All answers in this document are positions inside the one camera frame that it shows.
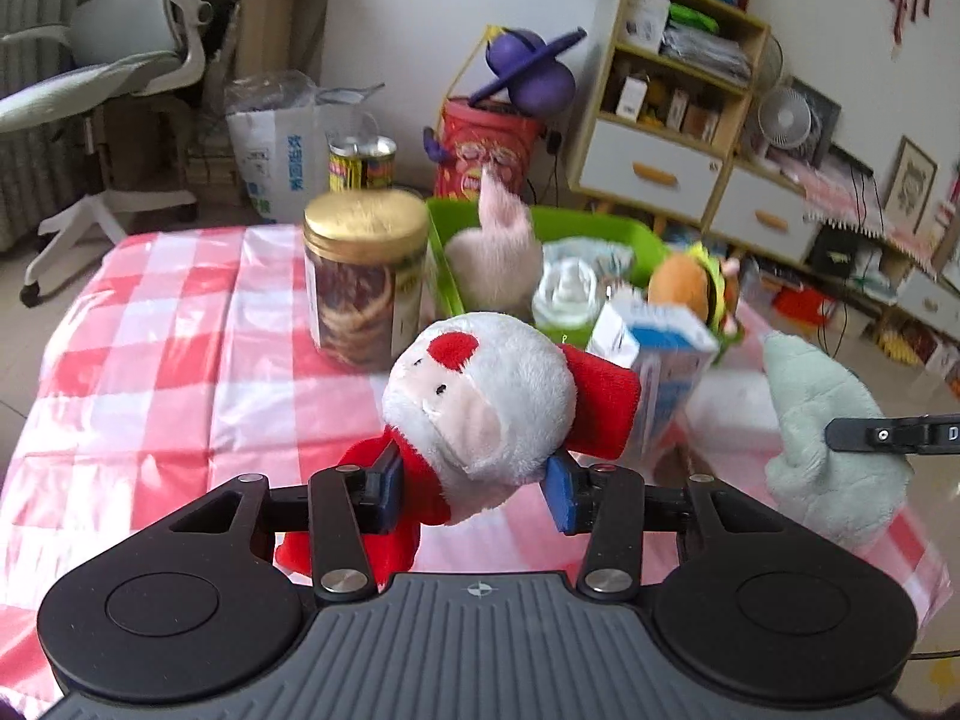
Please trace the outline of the santa claus plush toy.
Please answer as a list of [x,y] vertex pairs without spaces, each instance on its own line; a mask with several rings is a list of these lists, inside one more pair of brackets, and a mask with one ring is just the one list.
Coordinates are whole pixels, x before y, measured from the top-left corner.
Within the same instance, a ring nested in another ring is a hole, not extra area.
[[421,528],[498,507],[540,479],[558,450],[619,458],[640,396],[636,372],[508,314],[470,312],[430,325],[387,377],[381,436],[342,458],[370,468],[387,447],[402,458],[397,527],[363,539],[376,582],[413,566]]

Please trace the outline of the hamburger plush toy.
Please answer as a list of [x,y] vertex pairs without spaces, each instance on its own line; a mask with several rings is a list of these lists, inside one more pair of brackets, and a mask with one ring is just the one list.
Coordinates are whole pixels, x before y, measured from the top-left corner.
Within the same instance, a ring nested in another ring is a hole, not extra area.
[[647,283],[646,300],[652,305],[686,307],[709,332],[736,338],[741,265],[739,259],[715,257],[703,242],[697,242],[659,263]]

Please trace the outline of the light blue patterned cloth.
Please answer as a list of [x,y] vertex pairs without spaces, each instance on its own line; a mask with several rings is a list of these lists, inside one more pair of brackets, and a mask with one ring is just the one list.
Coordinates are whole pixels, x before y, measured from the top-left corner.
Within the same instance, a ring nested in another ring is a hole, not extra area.
[[635,250],[619,242],[574,236],[544,243],[545,263],[558,263],[566,259],[586,262],[599,278],[622,280],[630,278],[636,263]]

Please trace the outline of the pink plush toy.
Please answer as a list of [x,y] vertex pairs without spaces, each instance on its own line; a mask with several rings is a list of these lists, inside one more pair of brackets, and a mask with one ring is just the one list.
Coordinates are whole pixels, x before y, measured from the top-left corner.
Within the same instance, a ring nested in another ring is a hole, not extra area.
[[530,211],[491,167],[482,171],[477,210],[478,226],[456,232],[444,247],[462,304],[470,312],[529,320],[544,273]]

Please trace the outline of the white foam block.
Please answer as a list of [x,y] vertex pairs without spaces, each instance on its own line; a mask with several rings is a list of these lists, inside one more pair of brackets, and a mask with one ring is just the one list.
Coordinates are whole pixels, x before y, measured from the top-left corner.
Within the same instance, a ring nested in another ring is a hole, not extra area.
[[781,429],[765,374],[752,369],[711,369],[682,411],[693,447],[707,454],[772,457],[782,449]]

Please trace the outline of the blue white milk carton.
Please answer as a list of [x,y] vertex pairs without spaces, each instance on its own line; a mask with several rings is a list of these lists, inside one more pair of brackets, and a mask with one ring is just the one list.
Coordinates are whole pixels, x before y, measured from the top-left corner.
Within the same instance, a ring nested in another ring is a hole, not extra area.
[[640,379],[633,427],[619,456],[635,463],[656,449],[715,362],[719,341],[685,305],[652,305],[620,291],[601,310],[587,351]]

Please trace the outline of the red white checkered tablecloth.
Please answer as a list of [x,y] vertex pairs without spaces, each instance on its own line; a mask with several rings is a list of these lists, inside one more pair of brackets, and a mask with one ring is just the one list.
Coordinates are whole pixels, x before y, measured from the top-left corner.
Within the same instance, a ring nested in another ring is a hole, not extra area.
[[145,234],[104,259],[44,349],[2,493],[2,697],[59,697],[36,635],[52,583],[242,472],[301,483],[381,427],[379,377],[313,346],[290,226]]

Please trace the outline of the gold lid cookie jar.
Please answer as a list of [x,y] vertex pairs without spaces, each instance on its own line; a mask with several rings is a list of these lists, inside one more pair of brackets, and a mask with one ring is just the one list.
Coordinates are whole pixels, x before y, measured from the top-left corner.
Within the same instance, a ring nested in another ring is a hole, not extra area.
[[418,335],[429,235],[425,200],[397,188],[327,192],[306,206],[309,330],[320,351],[391,369]]

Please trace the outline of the framed picture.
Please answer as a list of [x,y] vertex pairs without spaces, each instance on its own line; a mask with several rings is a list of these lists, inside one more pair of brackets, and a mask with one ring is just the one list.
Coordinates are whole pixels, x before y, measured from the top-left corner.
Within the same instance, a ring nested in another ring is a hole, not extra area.
[[900,140],[887,185],[884,215],[898,232],[913,234],[923,219],[937,174],[937,163],[908,137]]

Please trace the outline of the green plastic bin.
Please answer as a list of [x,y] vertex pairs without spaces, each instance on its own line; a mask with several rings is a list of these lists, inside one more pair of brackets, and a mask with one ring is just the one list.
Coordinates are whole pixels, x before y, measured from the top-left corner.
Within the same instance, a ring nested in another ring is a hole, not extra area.
[[433,197],[427,208],[428,299],[440,319],[501,310],[586,348],[605,298],[628,286],[690,307],[721,349],[743,339],[739,264],[701,242],[672,250],[631,218],[529,206],[490,174],[477,199]]

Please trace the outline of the yellow labelled tin can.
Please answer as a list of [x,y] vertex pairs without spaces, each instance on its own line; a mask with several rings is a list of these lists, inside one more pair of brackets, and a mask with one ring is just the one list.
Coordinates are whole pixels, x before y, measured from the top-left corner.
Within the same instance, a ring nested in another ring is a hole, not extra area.
[[337,137],[329,142],[329,188],[381,190],[394,185],[397,145],[384,135]]

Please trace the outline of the white desk fan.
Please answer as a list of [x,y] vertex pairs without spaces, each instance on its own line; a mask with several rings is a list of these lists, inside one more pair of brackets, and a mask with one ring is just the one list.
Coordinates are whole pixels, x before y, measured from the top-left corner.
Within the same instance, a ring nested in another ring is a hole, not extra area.
[[804,145],[811,128],[812,111],[804,96],[789,86],[775,86],[758,105],[758,154],[765,158],[770,148],[789,151]]

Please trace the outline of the white paper shopping bag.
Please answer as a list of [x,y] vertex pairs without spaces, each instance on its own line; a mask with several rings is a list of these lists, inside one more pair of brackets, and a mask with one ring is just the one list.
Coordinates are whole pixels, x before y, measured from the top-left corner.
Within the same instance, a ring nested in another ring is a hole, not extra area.
[[224,90],[224,118],[245,195],[269,223],[296,224],[329,190],[332,138],[376,133],[366,110],[377,85],[323,88],[297,70],[239,78]]

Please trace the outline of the red snack bucket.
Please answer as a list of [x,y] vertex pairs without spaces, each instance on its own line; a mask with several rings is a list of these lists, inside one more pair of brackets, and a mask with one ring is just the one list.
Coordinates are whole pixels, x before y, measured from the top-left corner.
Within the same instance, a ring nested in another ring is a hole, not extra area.
[[444,99],[438,124],[423,130],[423,149],[436,166],[433,195],[473,202],[485,171],[519,195],[542,133],[542,122],[519,114],[512,104],[485,101],[472,107],[466,96]]

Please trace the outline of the wooden shelf cabinet with drawers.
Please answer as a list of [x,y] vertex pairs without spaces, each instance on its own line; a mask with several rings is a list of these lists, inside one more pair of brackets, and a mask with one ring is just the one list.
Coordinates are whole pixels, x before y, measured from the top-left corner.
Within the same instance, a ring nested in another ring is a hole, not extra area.
[[569,188],[708,226],[770,37],[721,0],[599,0],[566,135]]

